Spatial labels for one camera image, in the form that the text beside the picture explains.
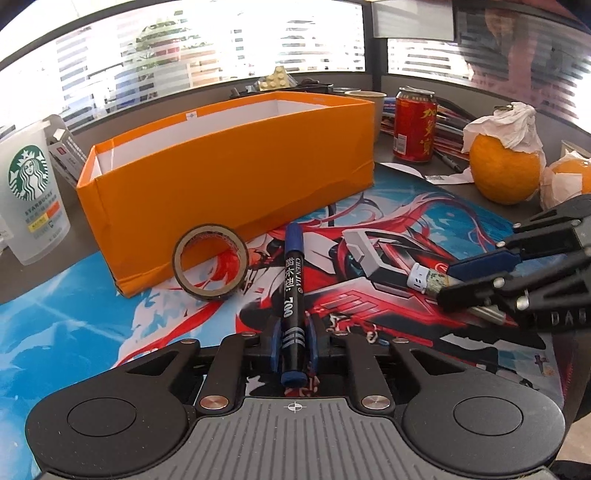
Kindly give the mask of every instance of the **starbucks logo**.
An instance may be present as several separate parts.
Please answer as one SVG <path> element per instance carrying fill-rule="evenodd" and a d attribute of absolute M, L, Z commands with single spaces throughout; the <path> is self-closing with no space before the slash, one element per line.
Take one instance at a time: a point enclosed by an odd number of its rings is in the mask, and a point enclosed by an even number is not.
<path fill-rule="evenodd" d="M 29 145 L 12 159 L 8 184 L 18 198 L 29 202 L 38 199 L 47 188 L 48 181 L 47 160 L 39 147 Z"/>

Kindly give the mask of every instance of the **pen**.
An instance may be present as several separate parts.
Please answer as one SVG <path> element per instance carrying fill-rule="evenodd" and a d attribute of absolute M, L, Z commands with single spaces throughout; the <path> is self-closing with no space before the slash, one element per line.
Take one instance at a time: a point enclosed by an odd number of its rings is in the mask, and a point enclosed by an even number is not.
<path fill-rule="evenodd" d="M 459 166 L 451 158 L 449 158 L 447 155 L 445 155 L 445 153 L 440 152 L 437 149 L 433 149 L 433 153 L 435 154 L 435 156 L 437 158 L 439 158 L 439 160 L 441 160 L 443 163 L 445 163 L 445 165 L 447 165 L 448 167 L 450 167 L 454 172 L 456 172 L 456 173 L 462 173 L 464 171 L 464 169 L 461 168 L 461 166 Z"/>
<path fill-rule="evenodd" d="M 285 229 L 285 292 L 281 319 L 281 384 L 300 388 L 306 375 L 306 306 L 303 287 L 304 235 L 298 223 Z"/>

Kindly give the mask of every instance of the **wall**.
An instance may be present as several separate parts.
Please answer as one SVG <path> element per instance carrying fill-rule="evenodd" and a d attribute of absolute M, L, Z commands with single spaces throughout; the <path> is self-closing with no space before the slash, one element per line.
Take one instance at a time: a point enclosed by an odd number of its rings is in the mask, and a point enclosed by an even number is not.
<path fill-rule="evenodd" d="M 367 73 L 318 74 L 316 72 L 310 72 L 310 75 L 294 75 L 298 79 L 305 78 L 306 76 L 310 76 L 323 83 L 333 83 L 335 86 L 371 90 L 372 79 L 371 75 Z M 133 128 L 174 115 L 175 113 L 190 110 L 191 108 L 228 100 L 232 87 L 236 87 L 238 90 L 244 90 L 245 85 L 251 85 L 254 81 L 255 79 L 228 82 L 211 87 L 200 87 L 176 95 L 169 95 L 96 121 L 76 131 L 74 137 L 80 148 L 88 153 L 92 145 L 113 138 Z"/>
<path fill-rule="evenodd" d="M 438 96 L 454 102 L 464 110 L 476 116 L 492 115 L 498 105 L 506 105 L 508 100 L 499 96 L 477 92 L 475 90 L 445 82 L 421 80 L 416 77 L 385 75 L 382 77 L 382 91 L 395 96 L 399 87 L 410 85 L 415 88 L 432 90 Z M 544 144 L 544 153 L 548 163 L 560 158 L 561 141 L 568 140 L 585 150 L 591 149 L 591 135 L 566 122 L 538 112 L 536 115 L 538 135 Z"/>

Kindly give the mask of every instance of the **ridged grip surface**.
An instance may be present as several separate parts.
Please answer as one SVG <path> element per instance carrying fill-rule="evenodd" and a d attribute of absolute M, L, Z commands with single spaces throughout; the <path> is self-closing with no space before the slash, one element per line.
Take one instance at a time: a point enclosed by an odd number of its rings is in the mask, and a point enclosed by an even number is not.
<path fill-rule="evenodd" d="M 408 447 L 390 420 L 363 416 L 351 410 L 344 398 L 295 401 L 247 398 L 235 413 L 201 419 L 173 456 L 146 472 L 128 477 L 129 480 L 463 478 L 427 463 Z M 554 479 L 546 470 L 520 478 Z M 62 479 L 45 473 L 39 480 Z"/>

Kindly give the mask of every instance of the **orange box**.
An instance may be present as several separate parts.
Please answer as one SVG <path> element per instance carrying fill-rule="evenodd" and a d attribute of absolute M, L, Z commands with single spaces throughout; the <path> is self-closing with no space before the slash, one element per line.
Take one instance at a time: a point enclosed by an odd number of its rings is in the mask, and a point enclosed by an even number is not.
<path fill-rule="evenodd" d="M 173 115 L 95 145 L 77 192 L 117 287 L 173 276 L 202 223 L 245 241 L 373 183 L 374 104 L 274 92 Z M 191 267 L 215 254 L 200 250 Z"/>

